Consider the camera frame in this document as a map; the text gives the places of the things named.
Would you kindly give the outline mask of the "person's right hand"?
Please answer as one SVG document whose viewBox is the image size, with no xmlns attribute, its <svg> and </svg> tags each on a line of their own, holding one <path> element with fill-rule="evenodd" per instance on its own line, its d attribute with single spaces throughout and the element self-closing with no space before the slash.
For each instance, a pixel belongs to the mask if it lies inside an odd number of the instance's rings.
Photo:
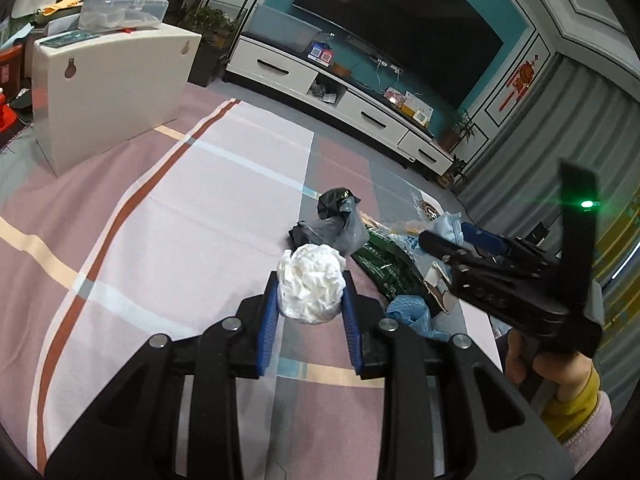
<svg viewBox="0 0 640 480">
<path fill-rule="evenodd" d="M 593 370 L 593 362 L 579 352 L 573 354 L 539 353 L 528 365 L 522 359 L 524 336 L 518 330 L 508 333 L 506 377 L 514 385 L 524 382 L 527 372 L 533 370 L 540 377 L 558 385 L 555 397 L 559 402 L 575 400 L 585 389 Z"/>
</svg>

